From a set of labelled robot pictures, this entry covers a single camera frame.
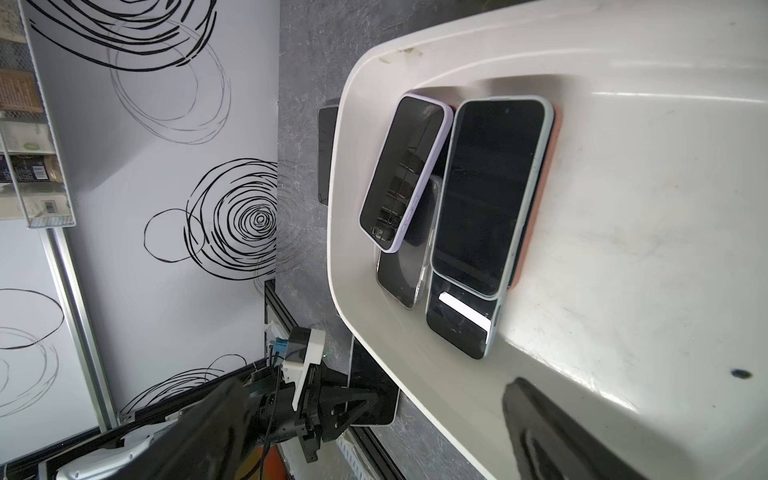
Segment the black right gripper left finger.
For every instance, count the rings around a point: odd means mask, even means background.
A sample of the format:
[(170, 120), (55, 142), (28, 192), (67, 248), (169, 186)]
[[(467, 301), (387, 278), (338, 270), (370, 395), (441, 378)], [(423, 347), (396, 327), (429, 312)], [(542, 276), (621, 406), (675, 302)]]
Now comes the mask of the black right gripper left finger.
[(241, 465), (248, 396), (233, 379), (183, 415), (115, 479), (233, 479)]

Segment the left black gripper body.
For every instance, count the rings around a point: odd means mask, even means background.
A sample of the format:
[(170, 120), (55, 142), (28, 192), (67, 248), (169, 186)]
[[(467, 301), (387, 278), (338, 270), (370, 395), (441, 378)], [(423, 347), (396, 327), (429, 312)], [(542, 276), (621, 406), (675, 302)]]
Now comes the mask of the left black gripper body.
[(273, 446), (296, 438), (305, 460), (318, 460), (325, 443), (336, 440), (379, 403), (377, 391), (345, 385), (346, 376), (312, 365), (302, 390), (276, 367), (257, 373), (257, 444)]

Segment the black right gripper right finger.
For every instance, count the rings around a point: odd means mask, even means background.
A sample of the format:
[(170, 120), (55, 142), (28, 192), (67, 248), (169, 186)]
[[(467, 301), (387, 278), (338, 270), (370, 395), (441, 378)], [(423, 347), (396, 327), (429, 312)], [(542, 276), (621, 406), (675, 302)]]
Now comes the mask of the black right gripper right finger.
[(502, 409), (523, 479), (641, 479), (537, 387), (517, 378)]

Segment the white plastic storage box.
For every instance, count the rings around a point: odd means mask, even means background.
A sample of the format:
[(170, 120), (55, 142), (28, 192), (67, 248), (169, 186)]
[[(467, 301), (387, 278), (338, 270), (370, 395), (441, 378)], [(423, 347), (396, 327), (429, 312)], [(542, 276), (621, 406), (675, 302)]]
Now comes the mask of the white plastic storage box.
[[(399, 98), (534, 94), (560, 129), (489, 355), (378, 285), (359, 210)], [(649, 479), (767, 475), (767, 5), (540, 1), (369, 50), (341, 97), (337, 309), (485, 476), (518, 474), (524, 378)]]

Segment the pink case phone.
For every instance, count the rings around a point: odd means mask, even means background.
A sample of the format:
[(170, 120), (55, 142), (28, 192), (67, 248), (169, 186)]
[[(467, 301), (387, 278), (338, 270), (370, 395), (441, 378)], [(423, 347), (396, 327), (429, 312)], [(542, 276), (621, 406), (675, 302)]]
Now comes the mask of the pink case phone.
[(522, 231), (522, 240), (519, 245), (517, 255), (515, 258), (515, 264), (512, 270), (512, 277), (510, 279), (508, 290), (511, 291), (520, 281), (522, 272), (524, 269), (526, 256), (530, 247), (530, 243), (533, 237), (533, 232), (537, 222), (537, 216), (540, 209), (540, 205), (546, 189), (547, 178), (549, 175), (550, 167), (555, 156), (557, 142), (562, 126), (562, 109), (555, 103), (553, 105), (554, 120), (551, 128), (550, 136), (547, 142), (545, 155), (542, 160), (536, 189), (533, 192), (533, 197), (530, 204), (530, 209), (526, 219), (526, 225)]

